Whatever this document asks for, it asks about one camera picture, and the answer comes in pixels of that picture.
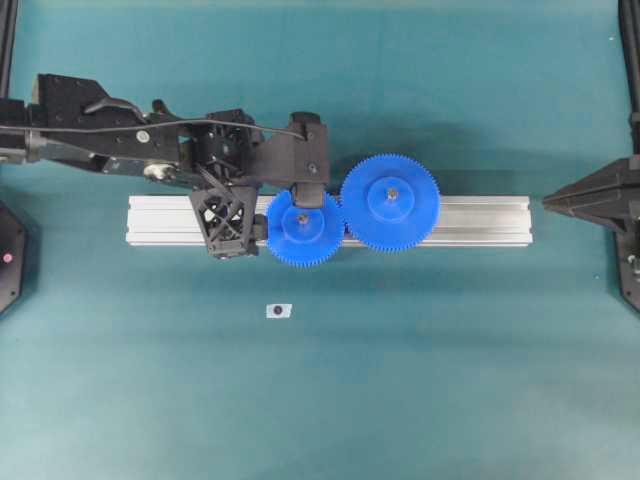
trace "blue gear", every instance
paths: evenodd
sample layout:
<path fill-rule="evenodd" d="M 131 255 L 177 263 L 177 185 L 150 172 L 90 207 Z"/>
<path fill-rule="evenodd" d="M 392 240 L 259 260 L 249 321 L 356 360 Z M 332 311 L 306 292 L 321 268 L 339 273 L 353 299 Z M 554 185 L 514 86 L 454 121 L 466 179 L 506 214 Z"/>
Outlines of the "blue gear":
<path fill-rule="evenodd" d="M 324 194 L 322 208 L 298 208 L 291 193 L 280 192 L 267 210 L 267 247 L 294 267 L 311 267 L 329 259 L 344 238 L 344 220 L 337 202 Z"/>
<path fill-rule="evenodd" d="M 360 162 L 340 191 L 351 234 L 384 252 L 424 240 L 438 222 L 440 192 L 431 174 L 411 158 L 385 154 Z"/>

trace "aluminum rail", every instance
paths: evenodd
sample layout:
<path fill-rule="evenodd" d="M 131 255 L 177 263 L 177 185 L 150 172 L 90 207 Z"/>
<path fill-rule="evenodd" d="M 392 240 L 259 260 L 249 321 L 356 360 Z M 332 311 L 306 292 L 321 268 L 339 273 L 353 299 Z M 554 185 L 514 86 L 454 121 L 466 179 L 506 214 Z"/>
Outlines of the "aluminum rail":
<path fill-rule="evenodd" d="M 258 197 L 256 213 L 265 213 L 272 198 Z M 533 242 L 529 197 L 443 196 L 441 202 L 438 224 L 420 247 L 526 247 Z M 129 197 L 127 227 L 126 240 L 134 246 L 204 245 L 184 195 Z M 363 246 L 348 234 L 342 245 Z"/>

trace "teal surface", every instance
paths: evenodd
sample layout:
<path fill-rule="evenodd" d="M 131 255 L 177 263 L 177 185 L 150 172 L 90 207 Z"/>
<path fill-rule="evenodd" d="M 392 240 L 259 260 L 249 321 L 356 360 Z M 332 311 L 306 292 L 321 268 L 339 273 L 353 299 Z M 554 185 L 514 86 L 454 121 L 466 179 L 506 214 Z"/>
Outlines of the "teal surface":
<path fill-rule="evenodd" d="M 640 317 L 609 234 L 540 206 L 631 152 L 615 4 L 24 0 L 13 97 L 48 72 L 184 116 L 317 111 L 335 185 L 410 155 L 445 194 L 530 195 L 535 243 L 215 262 L 125 243 L 127 197 L 167 189 L 2 167 L 33 241 L 0 478 L 637 479 Z"/>

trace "cable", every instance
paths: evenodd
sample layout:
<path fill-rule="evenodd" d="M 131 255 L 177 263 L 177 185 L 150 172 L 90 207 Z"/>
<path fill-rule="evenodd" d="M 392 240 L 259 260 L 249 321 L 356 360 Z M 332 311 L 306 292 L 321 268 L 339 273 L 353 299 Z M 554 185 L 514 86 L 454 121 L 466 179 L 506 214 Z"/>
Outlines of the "cable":
<path fill-rule="evenodd" d="M 171 122 L 149 123 L 146 125 L 131 125 L 127 127 L 104 127 L 104 128 L 56 128 L 56 127 L 21 127 L 11 125 L 0 125 L 0 130 L 22 130 L 24 132 L 42 132 L 42 133 L 110 133 L 110 132 L 127 132 L 132 130 L 147 130 L 149 128 L 159 127 L 178 127 L 181 125 L 226 125 L 228 127 L 251 128 L 260 130 L 261 132 L 281 133 L 283 135 L 291 135 L 300 140 L 306 141 L 304 135 L 292 132 L 286 128 L 269 128 L 253 125 L 250 123 L 227 122 L 224 120 L 212 120 L 210 118 L 185 118 L 183 120 L 173 120 Z"/>

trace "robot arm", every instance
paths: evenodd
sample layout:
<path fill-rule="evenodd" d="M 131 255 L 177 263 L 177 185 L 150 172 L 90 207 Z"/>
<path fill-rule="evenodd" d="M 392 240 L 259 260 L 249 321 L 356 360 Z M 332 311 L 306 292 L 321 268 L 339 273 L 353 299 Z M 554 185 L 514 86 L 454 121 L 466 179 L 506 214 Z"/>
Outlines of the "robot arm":
<path fill-rule="evenodd" d="M 1 163 L 47 159 L 188 188 L 208 251 L 220 259 L 257 254 L 267 236 L 266 218 L 255 214 L 263 183 L 289 189 L 297 207 L 323 206 L 327 144 L 314 113 L 291 114 L 285 129 L 256 125 L 241 109 L 181 119 L 161 100 L 144 115 L 84 78 L 40 74 L 32 104 L 0 99 Z"/>

